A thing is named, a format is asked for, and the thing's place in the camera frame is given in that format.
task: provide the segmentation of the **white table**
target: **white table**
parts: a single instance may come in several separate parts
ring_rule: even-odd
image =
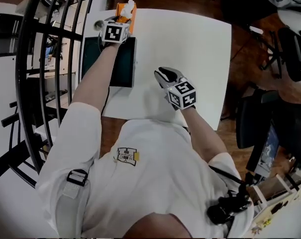
[[[134,87],[111,87],[104,116],[120,119],[152,118],[182,126],[180,113],[164,99],[155,80],[160,66],[180,70],[197,88],[199,114],[216,130],[228,80],[231,25],[185,12],[137,9],[133,36],[137,38]],[[84,38],[98,35],[93,24],[115,10],[87,15]]]

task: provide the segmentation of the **logo patch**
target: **logo patch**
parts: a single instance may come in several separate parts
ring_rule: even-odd
[[[118,148],[117,154],[117,159],[123,163],[129,163],[136,166],[136,162],[139,161],[139,152],[137,152],[137,149]]]

